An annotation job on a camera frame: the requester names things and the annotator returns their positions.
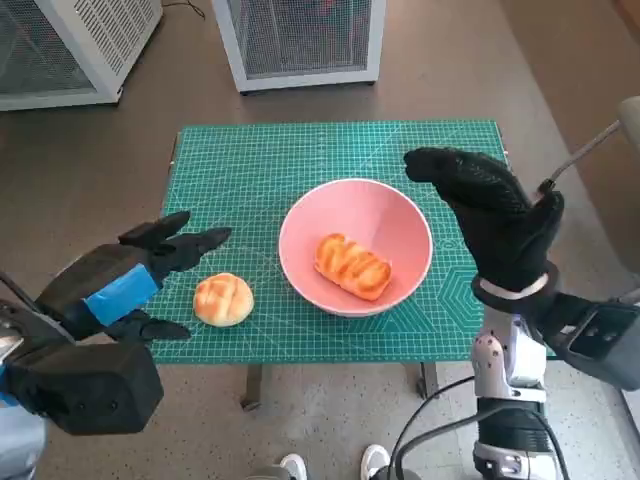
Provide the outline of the black knitted gloved right hand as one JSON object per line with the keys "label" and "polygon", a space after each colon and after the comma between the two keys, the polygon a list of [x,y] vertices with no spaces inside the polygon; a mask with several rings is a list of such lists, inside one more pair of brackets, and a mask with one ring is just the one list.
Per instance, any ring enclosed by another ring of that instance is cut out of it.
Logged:
{"label": "black knitted gloved right hand", "polygon": [[516,293],[547,273],[564,213],[561,193],[532,202],[504,163],[482,153],[421,147],[404,162],[411,181],[432,184],[453,210],[482,279]]}

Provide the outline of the bare black left hand, blue tape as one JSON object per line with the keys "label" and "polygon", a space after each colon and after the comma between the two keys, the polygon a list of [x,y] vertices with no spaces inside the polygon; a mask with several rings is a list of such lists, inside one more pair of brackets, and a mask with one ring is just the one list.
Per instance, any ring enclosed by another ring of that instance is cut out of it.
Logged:
{"label": "bare black left hand, blue tape", "polygon": [[142,310],[174,272],[196,267],[232,233],[215,227],[181,233],[190,213],[144,222],[102,244],[58,273],[35,300],[77,341],[105,333],[115,341],[187,340],[189,329]]}

